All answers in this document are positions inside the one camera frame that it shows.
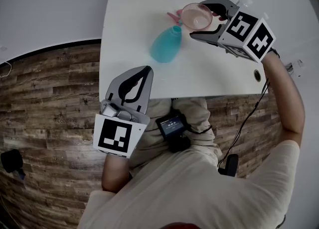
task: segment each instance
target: pink cup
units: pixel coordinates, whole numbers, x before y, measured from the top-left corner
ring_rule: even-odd
[[[190,31],[205,31],[210,26],[213,15],[204,4],[191,3],[183,8],[180,19]]]

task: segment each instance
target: teal plastic bottle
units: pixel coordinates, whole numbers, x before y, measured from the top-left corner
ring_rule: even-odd
[[[169,63],[177,55],[181,44],[181,28],[177,25],[162,32],[151,47],[151,56],[160,63]]]

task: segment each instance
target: small screen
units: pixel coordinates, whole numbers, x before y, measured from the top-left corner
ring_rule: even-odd
[[[178,116],[175,116],[173,118],[170,118],[169,120],[161,122],[160,125],[162,126],[165,135],[169,135],[184,127],[183,123],[181,122]]]

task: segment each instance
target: white wall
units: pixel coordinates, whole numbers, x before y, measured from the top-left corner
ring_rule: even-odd
[[[295,80],[306,107],[306,127],[296,186],[284,228],[319,224],[319,24],[309,0],[253,0],[268,23],[285,63],[303,59],[306,69]],[[0,0],[0,63],[40,48],[101,38],[107,0]]]

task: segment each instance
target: wood panel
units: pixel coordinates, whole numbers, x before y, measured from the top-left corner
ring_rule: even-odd
[[[25,180],[0,165],[0,193],[24,228],[76,228],[91,191],[101,189],[105,154],[92,148],[99,104],[100,45],[45,52],[13,63],[0,79],[0,151],[20,150]],[[8,70],[0,68],[0,74]],[[215,142],[225,153],[259,95],[208,100]],[[267,157],[280,128],[265,95],[231,153],[246,177]]]

